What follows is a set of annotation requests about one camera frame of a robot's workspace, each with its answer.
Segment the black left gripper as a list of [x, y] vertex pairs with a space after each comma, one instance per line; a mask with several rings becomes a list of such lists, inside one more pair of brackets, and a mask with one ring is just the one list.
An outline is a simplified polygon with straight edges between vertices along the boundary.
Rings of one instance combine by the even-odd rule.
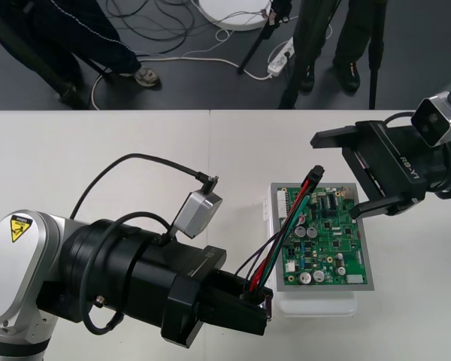
[[[194, 247], [179, 257], [180, 267], [162, 317], [161, 336], [164, 339], [194, 339], [203, 323], [251, 335], [265, 334], [266, 310], [249, 302], [272, 300], [272, 289], [250, 290], [250, 281], [220, 270], [226, 257], [225, 250], [210, 245], [201, 250]], [[207, 290], [201, 295], [212, 274], [215, 287], [226, 293]]]

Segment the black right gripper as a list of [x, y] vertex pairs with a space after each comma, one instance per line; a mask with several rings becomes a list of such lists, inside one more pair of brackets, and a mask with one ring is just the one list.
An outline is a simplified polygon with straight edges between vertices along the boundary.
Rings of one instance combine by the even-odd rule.
[[368, 200], [350, 210], [353, 219], [394, 216], [421, 202], [426, 194], [424, 171], [412, 146], [410, 127], [388, 128], [380, 121], [317, 132], [312, 148], [341, 148], [344, 159]]

